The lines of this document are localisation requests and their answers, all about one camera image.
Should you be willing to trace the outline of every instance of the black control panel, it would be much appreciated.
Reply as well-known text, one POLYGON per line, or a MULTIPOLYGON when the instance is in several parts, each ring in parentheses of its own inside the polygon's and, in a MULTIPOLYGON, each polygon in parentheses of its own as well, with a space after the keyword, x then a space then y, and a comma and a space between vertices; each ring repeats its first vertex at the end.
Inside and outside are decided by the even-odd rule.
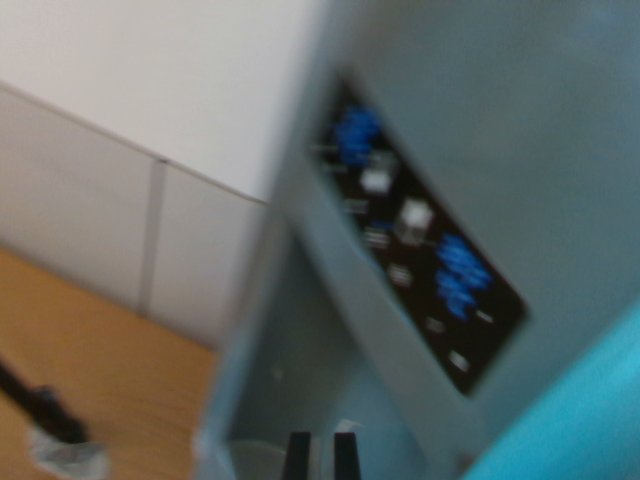
POLYGON ((319 167, 427 345, 468 394, 526 313, 520 296, 412 171, 346 83, 317 142, 319 167))

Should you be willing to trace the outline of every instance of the blue label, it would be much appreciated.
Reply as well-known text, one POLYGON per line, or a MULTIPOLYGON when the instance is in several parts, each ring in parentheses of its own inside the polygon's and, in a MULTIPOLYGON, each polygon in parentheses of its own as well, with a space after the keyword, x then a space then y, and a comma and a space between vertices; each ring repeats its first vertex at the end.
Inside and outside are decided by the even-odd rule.
POLYGON ((349 107, 342 121, 334 127, 340 159, 346 165, 366 166, 371 139, 380 133, 378 119, 363 107, 349 107))
POLYGON ((493 278, 457 235, 445 233, 436 255, 444 264, 436 273, 438 296, 453 315, 466 321, 467 309, 477 305, 473 292, 489 288, 493 278))

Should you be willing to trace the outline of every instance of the wooden desk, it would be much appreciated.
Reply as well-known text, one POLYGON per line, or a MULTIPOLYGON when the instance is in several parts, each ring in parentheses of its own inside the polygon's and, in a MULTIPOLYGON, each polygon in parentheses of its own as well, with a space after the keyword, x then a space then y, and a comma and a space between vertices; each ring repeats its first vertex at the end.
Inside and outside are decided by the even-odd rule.
MULTIPOLYGON (((215 355, 0 250, 0 358, 50 384, 107 444, 111 479, 188 479, 215 355)), ((0 398, 0 478, 49 479, 28 422, 0 398)))

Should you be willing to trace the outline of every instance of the gray machine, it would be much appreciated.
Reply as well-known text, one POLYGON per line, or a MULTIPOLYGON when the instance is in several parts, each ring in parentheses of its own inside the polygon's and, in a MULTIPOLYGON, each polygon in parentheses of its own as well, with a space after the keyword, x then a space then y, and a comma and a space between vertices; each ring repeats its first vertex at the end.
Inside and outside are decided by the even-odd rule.
POLYGON ((640 292, 640 4, 334 1, 198 480, 457 478, 640 292))

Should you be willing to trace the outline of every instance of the black plastic part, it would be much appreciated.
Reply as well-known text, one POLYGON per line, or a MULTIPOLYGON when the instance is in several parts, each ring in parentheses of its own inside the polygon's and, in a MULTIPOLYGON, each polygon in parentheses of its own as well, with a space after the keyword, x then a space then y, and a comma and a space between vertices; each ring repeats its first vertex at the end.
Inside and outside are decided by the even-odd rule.
POLYGON ((310 432, 293 432, 289 436, 282 480, 307 480, 310 449, 310 432))
POLYGON ((361 480, 360 460, 356 434, 336 433, 333 437, 335 451, 335 480, 361 480))
POLYGON ((67 415, 50 387, 29 390, 0 363, 0 390, 49 435, 64 443, 88 441, 84 425, 67 415))

